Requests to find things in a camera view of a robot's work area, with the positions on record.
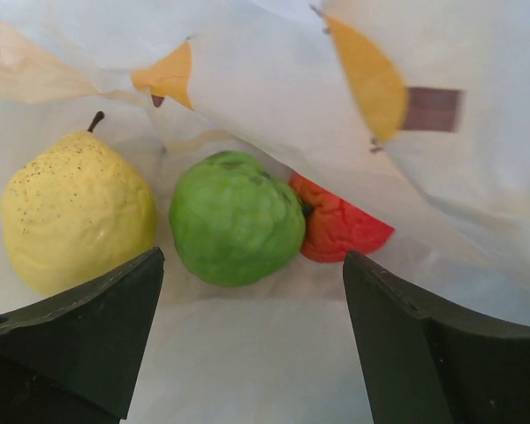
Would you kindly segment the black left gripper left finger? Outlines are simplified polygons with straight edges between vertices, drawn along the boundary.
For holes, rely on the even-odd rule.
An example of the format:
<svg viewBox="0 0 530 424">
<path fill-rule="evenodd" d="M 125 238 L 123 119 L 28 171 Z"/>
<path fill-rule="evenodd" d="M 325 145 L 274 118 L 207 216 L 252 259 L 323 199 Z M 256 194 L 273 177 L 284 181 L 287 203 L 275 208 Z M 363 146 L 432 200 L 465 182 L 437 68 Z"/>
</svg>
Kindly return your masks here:
<svg viewBox="0 0 530 424">
<path fill-rule="evenodd" d="M 0 420 L 127 418 L 163 284 L 152 248 L 0 314 Z"/>
</svg>

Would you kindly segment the green fake guava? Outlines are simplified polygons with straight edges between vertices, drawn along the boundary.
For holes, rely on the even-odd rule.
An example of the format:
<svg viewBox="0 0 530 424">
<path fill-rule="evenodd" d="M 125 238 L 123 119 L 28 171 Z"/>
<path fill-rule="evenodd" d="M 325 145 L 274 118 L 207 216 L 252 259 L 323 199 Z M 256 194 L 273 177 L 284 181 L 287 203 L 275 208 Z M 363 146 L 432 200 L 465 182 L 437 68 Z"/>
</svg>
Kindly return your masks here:
<svg viewBox="0 0 530 424">
<path fill-rule="evenodd" d="M 302 203 L 254 156 L 224 150 L 186 170 L 169 207 L 185 268 L 222 287 L 254 284 L 289 264 L 306 232 Z"/>
</svg>

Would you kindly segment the red fake fruit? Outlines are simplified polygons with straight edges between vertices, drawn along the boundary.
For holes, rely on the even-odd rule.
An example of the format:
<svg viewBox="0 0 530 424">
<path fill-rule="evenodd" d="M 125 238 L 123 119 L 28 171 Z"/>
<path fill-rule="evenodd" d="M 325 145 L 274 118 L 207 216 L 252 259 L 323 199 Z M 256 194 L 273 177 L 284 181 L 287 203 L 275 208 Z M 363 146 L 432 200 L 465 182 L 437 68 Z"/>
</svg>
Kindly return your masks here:
<svg viewBox="0 0 530 424">
<path fill-rule="evenodd" d="M 292 175 L 289 185 L 301 200 L 306 221 L 300 252 L 311 261 L 343 261 L 349 251 L 371 254 L 395 232 L 393 227 L 298 173 Z"/>
</svg>

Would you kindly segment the yellow fake fruit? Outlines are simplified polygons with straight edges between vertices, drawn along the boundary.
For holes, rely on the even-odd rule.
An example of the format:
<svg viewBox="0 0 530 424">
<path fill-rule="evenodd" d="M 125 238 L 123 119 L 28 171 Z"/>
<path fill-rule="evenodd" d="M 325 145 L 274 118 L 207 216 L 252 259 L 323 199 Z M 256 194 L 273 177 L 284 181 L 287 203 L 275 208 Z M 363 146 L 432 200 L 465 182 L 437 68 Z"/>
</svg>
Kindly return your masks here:
<svg viewBox="0 0 530 424">
<path fill-rule="evenodd" d="M 19 169 L 0 212 L 12 268 L 52 296 L 97 278 L 155 243 L 155 198 L 147 181 L 102 141 L 95 114 Z"/>
</svg>

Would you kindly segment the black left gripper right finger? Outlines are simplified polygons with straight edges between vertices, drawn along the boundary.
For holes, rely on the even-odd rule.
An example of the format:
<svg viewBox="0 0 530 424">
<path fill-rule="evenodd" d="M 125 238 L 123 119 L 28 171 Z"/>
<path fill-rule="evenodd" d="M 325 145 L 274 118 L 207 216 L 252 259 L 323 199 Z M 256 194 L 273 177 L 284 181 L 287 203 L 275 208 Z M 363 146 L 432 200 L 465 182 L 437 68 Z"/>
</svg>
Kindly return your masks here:
<svg viewBox="0 0 530 424">
<path fill-rule="evenodd" d="M 343 279 L 374 423 L 530 423 L 530 326 L 462 307 L 356 252 Z"/>
</svg>

